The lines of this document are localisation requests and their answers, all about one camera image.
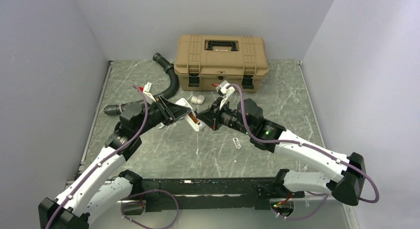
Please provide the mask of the white AC remote control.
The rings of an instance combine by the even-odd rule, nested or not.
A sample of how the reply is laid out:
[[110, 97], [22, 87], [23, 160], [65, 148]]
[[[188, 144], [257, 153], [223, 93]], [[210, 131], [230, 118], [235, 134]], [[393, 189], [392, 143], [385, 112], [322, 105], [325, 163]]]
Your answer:
[[179, 99], [175, 102], [175, 104], [182, 107], [187, 107], [190, 110], [188, 114], [183, 115], [183, 119], [188, 122], [188, 124], [193, 130], [195, 130], [196, 132], [203, 130], [205, 124], [196, 117], [194, 108], [189, 104], [189, 102], [185, 98]]

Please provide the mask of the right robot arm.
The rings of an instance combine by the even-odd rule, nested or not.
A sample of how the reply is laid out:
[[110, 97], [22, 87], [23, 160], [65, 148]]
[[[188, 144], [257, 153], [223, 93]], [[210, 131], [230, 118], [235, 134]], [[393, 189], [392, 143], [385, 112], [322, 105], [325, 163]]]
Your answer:
[[353, 152], [345, 154], [329, 151], [294, 134], [284, 126], [263, 116], [263, 110], [251, 100], [245, 100], [245, 119], [241, 106], [230, 109], [226, 104], [219, 107], [218, 98], [197, 118], [213, 131], [226, 126], [248, 136], [258, 149], [274, 154], [293, 157], [313, 168], [316, 172], [280, 170], [273, 183], [273, 191], [279, 197], [290, 192], [312, 191], [331, 194], [337, 201], [357, 206], [366, 179], [365, 161], [362, 155]]

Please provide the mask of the white battery cover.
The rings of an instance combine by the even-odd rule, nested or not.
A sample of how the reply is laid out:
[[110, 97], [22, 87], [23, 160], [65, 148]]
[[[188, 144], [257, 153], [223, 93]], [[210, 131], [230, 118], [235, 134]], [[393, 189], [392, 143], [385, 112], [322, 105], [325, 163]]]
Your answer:
[[236, 149], [240, 150], [242, 148], [241, 143], [238, 138], [235, 137], [232, 139], [232, 141]]

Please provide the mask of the white pipe elbow fitting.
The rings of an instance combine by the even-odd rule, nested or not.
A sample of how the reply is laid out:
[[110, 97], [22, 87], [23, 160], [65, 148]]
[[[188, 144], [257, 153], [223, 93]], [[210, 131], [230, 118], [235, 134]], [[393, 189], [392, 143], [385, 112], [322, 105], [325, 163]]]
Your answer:
[[198, 95], [198, 96], [192, 96], [191, 97], [191, 102], [193, 104], [196, 104], [196, 105], [201, 105], [201, 104], [204, 103], [204, 101], [205, 101], [205, 97], [203, 95]]

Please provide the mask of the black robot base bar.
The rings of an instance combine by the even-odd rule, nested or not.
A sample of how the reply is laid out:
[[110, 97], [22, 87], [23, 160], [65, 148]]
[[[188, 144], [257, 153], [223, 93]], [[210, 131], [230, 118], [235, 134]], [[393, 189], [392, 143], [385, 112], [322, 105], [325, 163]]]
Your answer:
[[125, 200], [141, 201], [146, 212], [163, 210], [253, 208], [304, 198], [291, 193], [274, 177], [143, 179]]

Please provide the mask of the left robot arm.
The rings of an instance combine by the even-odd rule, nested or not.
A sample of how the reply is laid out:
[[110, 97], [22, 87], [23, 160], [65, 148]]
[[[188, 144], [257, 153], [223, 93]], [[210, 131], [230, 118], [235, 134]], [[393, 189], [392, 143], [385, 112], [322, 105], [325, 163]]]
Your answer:
[[55, 199], [45, 198], [39, 204], [40, 227], [87, 229], [120, 199], [138, 198], [143, 190], [138, 174], [126, 170], [114, 182], [106, 181], [140, 147], [141, 134], [190, 114], [194, 114], [194, 109], [183, 98], [176, 103], [156, 97], [152, 104], [128, 104], [96, 159]]

